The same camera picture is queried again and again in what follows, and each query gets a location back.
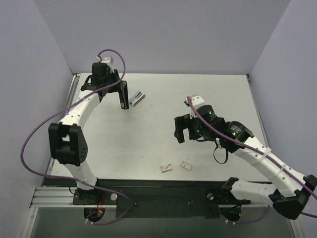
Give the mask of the blue and white stapler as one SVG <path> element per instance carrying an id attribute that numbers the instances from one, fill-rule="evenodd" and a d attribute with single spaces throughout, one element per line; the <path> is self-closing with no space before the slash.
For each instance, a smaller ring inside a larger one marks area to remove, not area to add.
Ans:
<path id="1" fill-rule="evenodd" d="M 141 91 L 137 91 L 133 97 L 129 100 L 129 103 L 131 106 L 136 106 L 138 103 L 140 103 L 145 98 L 145 94 Z"/>

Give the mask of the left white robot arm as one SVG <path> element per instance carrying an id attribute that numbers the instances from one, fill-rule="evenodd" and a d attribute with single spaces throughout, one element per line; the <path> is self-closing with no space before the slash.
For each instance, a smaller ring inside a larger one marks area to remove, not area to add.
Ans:
<path id="1" fill-rule="evenodd" d="M 100 202 L 102 192 L 96 188 L 98 178 L 93 175 L 86 161 L 88 145 L 83 127 L 104 96 L 114 92 L 119 95 L 121 108 L 129 109 L 127 82 L 122 81 L 114 69 L 113 58 L 107 57 L 92 64 L 92 73 L 80 89 L 76 106 L 48 128 L 51 157 L 64 165 L 78 180 L 78 197 L 85 198 L 91 204 Z"/>

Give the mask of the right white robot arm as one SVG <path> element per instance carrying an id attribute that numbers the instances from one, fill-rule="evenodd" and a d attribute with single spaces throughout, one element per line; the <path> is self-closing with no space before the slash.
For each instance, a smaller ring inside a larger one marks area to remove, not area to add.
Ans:
<path id="1" fill-rule="evenodd" d="M 262 145 L 247 127 L 218 117 L 210 105 L 199 107 L 196 113 L 178 116 L 174 122 L 174 137 L 179 143 L 185 141 L 183 131 L 187 129 L 191 140 L 214 142 L 226 154 L 234 154 L 248 162 L 270 182 L 247 182 L 230 177 L 221 188 L 225 202 L 266 204 L 291 220 L 302 215 L 317 186 L 315 176 L 306 176 L 291 169 L 270 148 Z"/>

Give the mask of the open white staple box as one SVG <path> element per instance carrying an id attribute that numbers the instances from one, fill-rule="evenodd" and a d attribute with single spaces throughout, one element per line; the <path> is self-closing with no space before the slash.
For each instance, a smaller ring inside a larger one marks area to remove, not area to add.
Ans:
<path id="1" fill-rule="evenodd" d="M 180 167 L 182 167 L 182 168 L 184 168 L 184 169 L 186 169 L 186 170 L 188 170 L 188 171 L 191 171 L 193 165 L 191 165 L 191 164 L 189 164 L 189 163 L 187 163 L 187 162 L 185 162 L 185 161 L 182 161 Z"/>

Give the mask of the staple box with red dot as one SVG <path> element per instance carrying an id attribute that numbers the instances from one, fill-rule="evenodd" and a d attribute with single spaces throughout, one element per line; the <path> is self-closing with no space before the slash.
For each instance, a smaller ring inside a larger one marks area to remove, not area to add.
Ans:
<path id="1" fill-rule="evenodd" d="M 165 164 L 160 166 L 161 172 L 166 173 L 173 170 L 172 164 Z"/>

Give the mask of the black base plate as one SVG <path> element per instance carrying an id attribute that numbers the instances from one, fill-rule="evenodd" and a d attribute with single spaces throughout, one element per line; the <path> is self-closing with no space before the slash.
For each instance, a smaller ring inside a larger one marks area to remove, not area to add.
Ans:
<path id="1" fill-rule="evenodd" d="M 74 205 L 96 206 L 115 205 L 116 216 L 127 208 L 126 218 L 219 218 L 219 206 L 225 205 L 226 212 L 237 214 L 239 206 L 249 205 L 249 200 L 237 200 L 228 192 L 223 192 L 222 181 L 176 181 L 176 180 L 118 180 L 101 179 L 98 186 L 107 191 L 97 191 L 95 197 L 84 197 L 75 191 Z M 111 199 L 109 190 L 119 195 Z"/>

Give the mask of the aluminium frame rail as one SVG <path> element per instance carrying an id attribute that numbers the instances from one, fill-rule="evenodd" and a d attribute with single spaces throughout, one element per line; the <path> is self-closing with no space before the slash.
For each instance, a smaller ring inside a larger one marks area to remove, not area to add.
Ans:
<path id="1" fill-rule="evenodd" d="M 77 98 L 74 99 L 74 103 L 70 105 L 68 108 L 64 109 L 60 114 L 64 117 L 70 109 L 76 106 L 76 101 L 79 97 L 79 93 L 77 95 Z M 106 153 L 102 151 L 102 148 L 106 146 L 106 134 L 105 130 L 98 125 L 97 130 L 99 132 L 99 136 L 96 138 L 90 137 L 88 140 L 86 140 L 88 145 L 88 155 L 87 159 L 99 159 L 99 162 L 96 164 L 101 166 L 105 165 L 106 163 Z M 72 175 L 70 177 L 63 177 L 63 176 L 57 176 L 57 175 L 44 175 L 44 185 L 45 188 L 37 189 L 35 192 L 35 199 L 33 199 L 33 203 L 40 204 L 41 200 L 43 199 L 43 205 L 45 206 L 53 206 L 56 204 L 57 206 L 65 206 L 67 204 L 73 204 L 73 197 L 75 194 L 75 191 L 77 191 L 77 179 L 74 178 Z M 100 191 L 107 191 L 106 188 L 102 188 L 100 186 L 95 187 L 97 190 Z M 115 200 L 118 195 L 116 191 L 109 190 L 111 193 L 111 199 Z M 103 202 L 100 201 L 96 206 L 87 206 L 87 205 L 81 205 L 88 208 L 94 208 L 96 212 L 99 212 L 103 214 L 105 212 L 105 209 L 107 206 L 112 205 L 103 205 Z"/>

